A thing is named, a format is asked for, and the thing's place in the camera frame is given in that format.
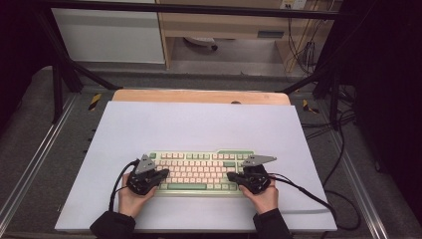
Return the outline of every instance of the black metal pole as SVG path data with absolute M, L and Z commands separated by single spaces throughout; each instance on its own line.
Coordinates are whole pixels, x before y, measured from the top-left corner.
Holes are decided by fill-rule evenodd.
M 85 75 L 86 77 L 90 78 L 91 80 L 95 81 L 96 83 L 102 85 L 103 87 L 107 88 L 108 90 L 119 90 L 122 87 L 118 87 L 109 83 L 108 81 L 104 80 L 103 78 L 97 76 L 96 74 L 90 72 L 88 69 L 84 68 L 83 66 L 76 63 L 74 60 L 68 58 L 68 62 L 75 68 L 76 71 Z
M 84 10 L 108 10 L 125 12 L 161 12 L 161 13 L 188 13 L 188 14 L 212 14 L 233 16 L 256 16 L 277 18 L 302 18 L 323 20 L 351 20 L 353 14 L 327 11 L 304 11 L 267 8 L 245 7 L 222 7 L 203 5 L 179 5 L 179 4 L 152 4 L 152 3 L 126 3 L 104 1 L 76 1 L 76 0 L 34 0 L 34 4 L 50 8 L 84 9 Z

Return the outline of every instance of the mechanical keyboard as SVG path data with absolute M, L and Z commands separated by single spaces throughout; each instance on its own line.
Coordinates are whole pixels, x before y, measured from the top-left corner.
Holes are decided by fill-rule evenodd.
M 252 150 L 152 151 L 157 170 L 170 173 L 156 190 L 156 196 L 242 196 L 227 172 L 242 172 L 242 162 Z

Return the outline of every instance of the black sleeve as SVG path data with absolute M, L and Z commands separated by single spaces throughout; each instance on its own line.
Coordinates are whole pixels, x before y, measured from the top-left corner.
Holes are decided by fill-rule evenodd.
M 131 238 L 135 224 L 132 217 L 107 211 L 90 229 L 100 239 L 126 239 Z
M 255 214 L 254 224 L 260 239 L 293 238 L 278 208 L 261 215 Z

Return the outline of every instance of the cable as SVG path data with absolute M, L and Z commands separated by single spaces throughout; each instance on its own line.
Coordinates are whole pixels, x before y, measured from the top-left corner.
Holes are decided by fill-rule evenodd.
M 282 177 L 283 179 L 278 178 L 278 177 L 276 177 L 276 176 L 269 176 L 269 178 L 270 178 L 270 179 L 274 179 L 274 180 L 277 180 L 277 181 L 281 181 L 281 182 L 286 183 L 286 184 L 288 184 L 288 185 L 290 185 L 290 186 L 292 186 L 292 187 L 297 188 L 297 189 L 298 189 L 301 193 L 303 193 L 304 195 L 306 195 L 306 196 L 307 196 L 307 197 L 309 197 L 310 199 L 312 199 L 312 200 L 316 201 L 317 203 L 321 204 L 322 206 L 326 207 L 326 208 L 327 208 L 327 209 L 331 212 L 332 217 L 334 218 L 334 221 L 336 221 L 337 215 L 336 215 L 336 212 L 335 212 L 334 208 L 333 208 L 333 207 L 331 207 L 331 205 L 329 205 L 328 203 L 326 203 L 326 202 L 322 201 L 321 199 L 319 199 L 319 198 L 318 198 L 318 197 L 316 197 L 315 195 L 311 194 L 310 192 L 308 192 L 308 191 L 307 191 L 306 189 L 304 189 L 303 187 L 300 187 L 300 186 L 298 186 L 298 185 L 294 184 L 291 180 L 289 180 L 289 179 L 288 179 L 288 178 L 286 178 L 285 176 L 280 175 L 280 174 L 277 174 L 277 173 L 269 173 L 269 174 L 272 174 L 272 175 L 278 175 L 278 176 Z
M 355 114 L 350 115 L 350 116 L 346 116 L 343 119 L 340 119 L 337 123 L 338 123 L 338 125 L 346 125 L 350 121 L 354 121 L 354 120 L 355 120 Z M 312 139 L 312 138 L 317 137 L 317 136 L 320 136 L 320 135 L 332 130 L 332 124 L 331 123 L 314 123 L 314 124 L 312 124 L 312 123 L 302 123 L 303 129 L 318 128 L 318 127 L 320 127 L 321 129 L 307 135 L 306 136 L 307 140 Z
M 341 114 L 339 121 L 342 120 L 344 114 L 351 112 L 351 110 L 345 111 Z M 329 172 L 328 176 L 326 177 L 326 179 L 323 181 L 322 187 L 325 187 L 326 183 L 329 181 L 329 179 L 332 177 L 332 174 L 335 172 L 335 170 L 337 169 L 338 165 L 341 162 L 342 159 L 342 155 L 344 153 L 344 146 L 345 146 L 345 142 L 344 142 L 344 135 L 342 132 L 342 128 L 341 128 L 341 123 L 338 124 L 338 132 L 340 133 L 340 137 L 341 137 L 341 149 L 340 149 L 340 154 L 338 156 L 337 161 L 334 164 L 334 167 L 331 169 L 331 171 Z
M 285 177 L 285 176 L 283 176 L 283 175 L 281 175 L 281 174 L 278 174 L 278 173 L 269 173 L 269 174 L 271 175 L 271 176 L 269 176 L 269 178 L 270 178 L 270 179 L 274 179 L 274 180 L 277 180 L 277 181 L 281 181 L 281 182 L 283 182 L 283 183 L 285 183 L 285 184 L 288 184 L 288 185 L 290 185 L 290 186 L 292 186 L 292 187 L 295 187 L 296 189 L 298 189 L 301 193 L 303 193 L 304 195 L 306 195 L 306 196 L 307 196 L 307 197 L 309 197 L 310 199 L 312 199 L 312 200 L 316 201 L 317 203 L 321 204 L 322 206 L 326 207 L 326 208 L 327 208 L 327 209 L 331 212 L 332 217 L 334 218 L 334 221 L 335 221 L 335 225 L 336 225 L 338 228 L 340 228 L 340 229 L 342 229 L 342 230 L 346 230 L 346 231 L 353 231 L 353 230 L 356 230 L 357 228 L 359 228 L 359 227 L 360 227 L 360 224 L 361 224 L 362 219 L 361 219 L 361 217 L 360 217 L 360 214 L 359 214 L 359 212 L 358 212 L 358 210 L 357 210 L 356 206 L 353 204 L 353 202 L 352 202 L 351 200 L 349 200 L 349 199 L 348 199 L 348 198 L 346 198 L 345 196 L 341 195 L 340 193 L 337 193 L 337 192 L 335 192 L 335 191 L 331 191 L 331 190 L 325 190 L 325 191 L 324 191 L 325 193 L 330 193 L 330 194 L 336 195 L 336 196 L 338 196 L 338 197 L 341 197 L 342 199 L 344 199 L 346 202 L 348 202 L 348 203 L 349 203 L 349 204 L 353 207 L 353 210 L 354 210 L 354 212 L 356 213 L 357 222 L 356 222 L 356 224 L 355 224 L 355 225 L 353 225 L 353 226 L 351 226 L 351 227 L 346 227 L 346 226 L 343 226 L 343 225 L 340 225 L 340 224 L 338 224 L 338 223 L 337 223 L 337 214 L 336 214 L 336 211 L 335 211 L 335 209 L 334 209 L 331 205 L 329 205 L 328 203 L 324 202 L 323 200 L 319 199 L 319 198 L 318 198 L 318 197 L 316 197 L 315 195 L 311 194 L 310 192 L 308 192 L 308 191 L 307 191 L 306 189 L 304 189 L 303 187 L 300 187 L 300 186 L 298 186 L 298 185 L 294 184 L 294 183 L 293 183 L 290 179 L 288 179 L 287 177 Z M 325 232 L 324 234 L 322 234 L 321 238 L 324 238 L 324 237 L 327 235 L 327 233 L 328 233 L 328 232 Z
M 359 211 L 357 210 L 357 208 L 356 208 L 356 206 L 354 205 L 354 203 L 353 203 L 350 199 L 348 199 L 347 197 L 345 197 L 345 196 L 341 195 L 341 194 L 340 194 L 340 193 L 338 193 L 338 192 L 331 191 L 331 190 L 325 190 L 324 192 L 325 192 L 325 193 L 330 193 L 330 194 L 336 195 L 336 196 L 338 196 L 338 197 L 341 197 L 341 198 L 342 198 L 342 199 L 344 199 L 346 202 L 348 202 L 348 204 L 350 204 L 350 205 L 351 205 L 351 207 L 353 207 L 353 210 L 354 210 L 354 212 L 356 213 L 357 222 L 356 222 L 356 224 L 355 224 L 354 226 L 351 226 L 351 227 L 346 227 L 346 226 L 342 226 L 342 225 L 339 225 L 338 223 L 336 223 L 337 227 L 338 227 L 338 228 L 340 228 L 340 229 L 342 229 L 342 230 L 346 230 L 346 231 L 354 231 L 354 230 L 356 230 L 357 228 L 359 228 L 359 227 L 360 227 L 360 224 L 361 224 L 361 222 L 362 222 L 362 218 L 360 217 Z
M 120 175 L 117 178 L 117 181 L 115 182 L 114 188 L 112 189 L 112 193 L 111 196 L 109 197 L 109 206 L 108 206 L 108 211 L 113 212 L 114 209 L 114 198 L 115 198 L 115 194 L 118 192 L 117 190 L 117 186 L 118 183 L 120 182 L 121 177 L 123 176 L 123 174 L 126 172 L 126 170 L 130 167 L 130 166 L 135 166 L 138 165 L 140 162 L 139 159 L 130 162 L 120 173 Z

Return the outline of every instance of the wire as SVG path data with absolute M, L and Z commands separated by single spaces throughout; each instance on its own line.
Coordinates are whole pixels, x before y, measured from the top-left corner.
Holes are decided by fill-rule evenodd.
M 276 173 L 269 173 L 269 174 L 273 174 L 273 175 L 278 175 L 281 176 L 283 179 L 275 177 L 275 176 L 269 176 L 270 179 L 274 179 L 277 181 L 281 181 L 283 183 L 286 183 L 292 187 L 297 188 L 301 193 L 303 193 L 304 195 L 306 195 L 307 197 L 309 197 L 310 199 L 316 201 L 317 203 L 321 204 L 322 206 L 326 207 L 332 214 L 332 217 L 334 218 L 334 221 L 336 221 L 337 218 L 337 214 L 334 210 L 333 207 L 331 207 L 331 205 L 329 205 L 328 203 L 324 202 L 323 200 L 319 199 L 318 197 L 316 197 L 315 195 L 311 194 L 310 192 L 308 192 L 306 189 L 304 189 L 303 187 L 300 187 L 296 184 L 294 184 L 291 180 L 289 180 L 288 178 L 286 178 L 285 176 L 282 176 L 280 174 L 276 174 Z
M 277 173 L 269 173 L 269 175 L 270 175 L 270 176 L 269 176 L 269 178 L 270 178 L 270 179 L 274 179 L 274 180 L 277 180 L 277 181 L 281 181 L 281 182 L 283 182 L 283 183 L 285 183 L 285 184 L 288 184 L 288 185 L 290 185 L 290 186 L 292 186 L 292 187 L 295 187 L 296 189 L 298 189 L 301 193 L 303 193 L 304 195 L 306 195 L 306 196 L 307 196 L 307 197 L 309 197 L 310 199 L 312 199 L 312 200 L 314 200 L 314 201 L 318 202 L 319 204 L 321 204 L 322 206 L 326 207 L 326 208 L 327 208 L 327 209 L 331 212 L 332 217 L 334 218 L 334 221 L 335 221 L 335 225 L 336 225 L 338 228 L 340 228 L 340 229 L 342 229 L 342 230 L 346 230 L 346 231 L 353 231 L 353 230 L 356 230 L 357 228 L 359 228 L 359 227 L 360 227 L 361 222 L 362 222 L 362 219 L 361 219 L 361 216 L 360 216 L 360 214 L 359 214 L 359 211 L 357 210 L 357 208 L 356 208 L 356 206 L 354 205 L 354 203 L 353 203 L 351 200 L 349 200 L 347 197 L 345 197 L 345 196 L 343 196 L 343 195 L 341 195 L 340 193 L 335 192 L 335 191 L 331 191 L 331 190 L 325 190 L 325 191 L 324 191 L 325 193 L 330 193 L 330 194 L 333 194 L 333 195 L 335 195 L 335 196 L 338 196 L 338 197 L 340 197 L 340 198 L 344 199 L 347 203 L 349 203 L 349 204 L 353 207 L 353 210 L 354 210 L 354 212 L 356 213 L 357 222 L 356 222 L 356 224 L 355 224 L 355 225 L 350 226 L 350 227 L 343 226 L 343 225 L 340 225 L 340 224 L 338 224 L 338 223 L 337 223 L 337 214 L 336 214 L 336 211 L 335 211 L 335 209 L 334 209 L 334 207 L 333 207 L 333 206 L 329 205 L 328 203 L 324 202 L 324 201 L 323 201 L 323 200 L 321 200 L 320 198 L 318 198 L 318 197 L 316 197 L 315 195 L 311 194 L 310 192 L 308 192 L 308 191 L 307 191 L 306 189 L 304 189 L 303 187 L 300 187 L 300 186 L 298 186 L 298 185 L 294 184 L 294 183 L 293 183 L 290 179 L 288 179 L 287 177 L 285 177 L 285 176 L 283 176 L 283 175 L 281 175 L 281 174 L 277 174 Z M 323 234 L 322 234 L 322 236 L 321 236 L 321 238 L 324 238 L 324 237 L 327 235 L 327 233 L 328 233 L 328 232 L 323 233 Z
M 120 190 L 125 189 L 125 188 L 127 188 L 127 186 L 121 187 L 118 190 L 116 190 L 115 192 L 119 192 Z
M 339 121 L 342 120 L 344 114 L 351 112 L 351 110 L 345 111 L 341 114 Z M 326 179 L 323 181 L 322 187 L 325 187 L 325 185 L 328 183 L 329 179 L 332 177 L 332 174 L 335 172 L 335 170 L 337 169 L 338 165 L 341 162 L 342 159 L 342 155 L 344 154 L 344 146 L 345 146 L 345 141 L 344 141 L 344 134 L 342 132 L 342 128 L 341 128 L 341 123 L 338 124 L 338 132 L 340 133 L 340 137 L 341 137 L 341 149 L 340 149 L 340 154 L 338 156 L 337 161 L 334 164 L 334 167 L 331 169 L 331 171 L 329 172 L 328 176 L 326 177 Z
M 114 198 L 115 198 L 115 194 L 118 192 L 117 190 L 117 186 L 118 183 L 120 182 L 121 177 L 123 176 L 123 174 L 126 172 L 126 170 L 130 167 L 130 166 L 135 166 L 138 165 L 140 162 L 139 159 L 130 162 L 120 173 L 120 175 L 117 178 L 117 181 L 115 182 L 114 188 L 112 189 L 112 193 L 111 196 L 109 197 L 109 206 L 108 206 L 108 211 L 113 212 L 114 209 Z
M 354 121 L 355 120 L 355 114 L 350 115 L 350 116 L 346 116 L 343 119 L 340 119 L 337 123 L 339 125 L 346 125 L 348 124 L 350 121 Z M 310 134 L 308 134 L 306 136 L 307 140 L 310 140 L 314 137 L 320 136 L 330 130 L 332 130 L 332 124 L 331 123 L 302 123 L 302 128 L 303 129 L 309 129 L 309 128 L 320 128 L 320 130 L 312 132 Z
M 318 0 L 316 0 L 313 10 L 317 7 L 317 2 Z M 314 37 L 317 33 L 317 30 L 320 27 L 320 24 L 322 23 L 322 20 L 318 20 L 315 22 L 316 29 L 314 30 L 313 36 L 311 37 L 311 39 L 307 42 L 307 45 L 301 50 L 299 51 L 299 48 L 296 47 L 295 45 L 295 41 L 293 40 L 292 37 L 292 18 L 288 18 L 288 30 L 289 30 L 289 48 L 293 54 L 293 58 L 297 61 L 298 65 L 300 66 L 300 68 L 302 69 L 303 72 L 305 72 L 306 74 L 310 75 L 314 72 L 314 55 L 315 55 L 315 42 L 314 42 Z
M 345 200 L 348 204 L 350 204 L 350 205 L 351 205 L 351 207 L 353 207 L 353 210 L 354 210 L 354 212 L 356 213 L 357 222 L 356 222 L 356 224 L 355 224 L 355 225 L 350 226 L 350 227 L 346 227 L 346 226 L 342 226 L 342 225 L 339 225 L 338 223 L 336 223 L 337 227 L 338 227 L 338 228 L 340 228 L 340 229 L 342 229 L 342 230 L 346 230 L 346 231 L 354 231 L 354 230 L 356 230 L 357 228 L 359 228 L 359 227 L 360 227 L 360 224 L 361 224 L 361 222 L 362 222 L 362 218 L 361 218 L 361 216 L 360 216 L 360 214 L 359 214 L 359 211 L 357 210 L 356 206 L 354 205 L 354 203 L 353 203 L 350 199 L 348 199 L 347 197 L 345 197 L 345 196 L 341 195 L 341 194 L 340 194 L 340 193 L 338 193 L 338 192 L 331 191 L 331 190 L 325 190 L 324 192 L 325 192 L 325 193 L 330 193 L 330 194 L 333 194 L 333 195 L 335 195 L 335 196 L 338 196 L 338 197 L 340 197 L 340 198 L 344 199 L 344 200 Z

